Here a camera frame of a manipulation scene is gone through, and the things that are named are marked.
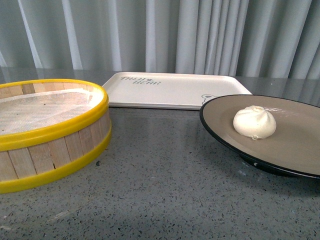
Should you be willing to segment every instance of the table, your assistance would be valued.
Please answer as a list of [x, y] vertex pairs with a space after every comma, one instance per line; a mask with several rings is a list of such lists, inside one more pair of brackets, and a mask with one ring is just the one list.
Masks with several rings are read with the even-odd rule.
[[[0, 83], [73, 78], [102, 85], [114, 73], [2, 67]], [[254, 94], [306, 103], [317, 101], [320, 87], [316, 80], [236, 78]], [[211, 137], [199, 111], [111, 108], [110, 117], [111, 142], [92, 163], [0, 195], [1, 239], [320, 238], [319, 180], [248, 165]]]

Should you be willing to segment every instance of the black plate rim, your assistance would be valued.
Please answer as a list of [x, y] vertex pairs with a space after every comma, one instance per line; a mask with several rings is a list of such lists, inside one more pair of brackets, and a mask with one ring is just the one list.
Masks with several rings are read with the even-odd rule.
[[224, 146], [226, 146], [227, 148], [231, 149], [232, 151], [236, 152], [237, 154], [239, 154], [241, 157], [244, 158], [244, 160], [246, 161], [246, 159], [250, 162], [255, 162], [257, 164], [259, 164], [261, 167], [259, 167], [259, 169], [264, 170], [263, 168], [266, 169], [266, 172], [274, 172], [275, 174], [279, 173], [280, 175], [289, 175], [292, 177], [308, 177], [308, 178], [314, 178], [314, 179], [320, 179], [320, 174], [312, 174], [312, 173], [307, 173], [307, 172], [301, 172], [301, 171], [297, 171], [297, 170], [293, 170], [290, 168], [286, 168], [286, 167], [282, 167], [273, 163], [270, 163], [268, 161], [262, 160], [260, 158], [254, 157], [244, 151], [241, 151], [240, 149], [238, 149], [237, 147], [233, 146], [232, 144], [228, 143], [227, 141], [225, 141], [224, 139], [222, 139], [218, 134], [216, 134], [206, 123], [205, 118], [204, 118], [204, 109], [206, 107], [207, 104], [209, 104], [212, 101], [215, 101], [217, 99], [220, 98], [225, 98], [225, 97], [232, 97], [232, 96], [258, 96], [258, 97], [265, 97], [265, 98], [274, 98], [274, 99], [282, 99], [282, 100], [286, 100], [286, 101], [291, 101], [291, 102], [296, 102], [299, 104], [305, 104], [305, 105], [309, 105], [315, 108], [319, 108], [318, 106], [314, 106], [308, 103], [304, 103], [304, 102], [300, 102], [300, 101], [296, 101], [296, 100], [290, 100], [290, 99], [286, 99], [286, 98], [282, 98], [282, 97], [276, 97], [276, 96], [265, 96], [265, 95], [257, 95], [257, 94], [252, 94], [252, 95], [247, 95], [247, 94], [233, 94], [233, 95], [225, 95], [225, 96], [219, 96], [216, 98], [213, 98], [207, 102], [205, 102], [201, 108], [200, 108], [200, 121], [202, 123], [202, 125], [204, 126], [204, 128], [210, 133], [211, 136], [213, 136], [219, 143], [223, 144]]

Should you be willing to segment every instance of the white curtain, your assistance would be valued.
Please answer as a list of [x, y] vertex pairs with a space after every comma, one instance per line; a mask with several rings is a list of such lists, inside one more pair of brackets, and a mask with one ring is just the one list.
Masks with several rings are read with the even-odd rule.
[[320, 0], [0, 0], [0, 66], [320, 79]]

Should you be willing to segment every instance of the yellow plastic band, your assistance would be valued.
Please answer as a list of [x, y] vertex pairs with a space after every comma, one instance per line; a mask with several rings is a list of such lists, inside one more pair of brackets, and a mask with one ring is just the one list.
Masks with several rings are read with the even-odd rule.
[[105, 89], [93, 82], [87, 82], [82, 80], [74, 79], [41, 79], [41, 80], [28, 80], [28, 81], [17, 81], [6, 84], [0, 84], [0, 88], [7, 88], [13, 86], [21, 86], [26, 84], [41, 84], [41, 83], [75, 83], [82, 85], [89, 85], [96, 89], [99, 89], [103, 93], [102, 101], [89, 111], [76, 116], [72, 119], [46, 126], [30, 131], [17, 132], [12, 134], [0, 135], [0, 152], [26, 148], [33, 145], [50, 142], [55, 139], [62, 138], [70, 135], [74, 132], [83, 129], [96, 120], [102, 117], [108, 109], [109, 97]]
[[107, 136], [93, 150], [83, 155], [82, 157], [54, 170], [47, 171], [38, 175], [33, 175], [21, 179], [2, 181], [0, 182], [0, 194], [13, 193], [26, 189], [35, 188], [54, 182], [64, 178], [80, 169], [96, 159], [108, 146], [111, 139], [111, 125]]

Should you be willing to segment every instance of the white tray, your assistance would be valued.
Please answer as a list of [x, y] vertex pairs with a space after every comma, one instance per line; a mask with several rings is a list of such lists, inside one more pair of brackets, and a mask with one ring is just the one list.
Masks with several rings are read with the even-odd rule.
[[251, 93], [229, 76], [119, 72], [104, 85], [110, 107], [199, 110], [220, 96]]

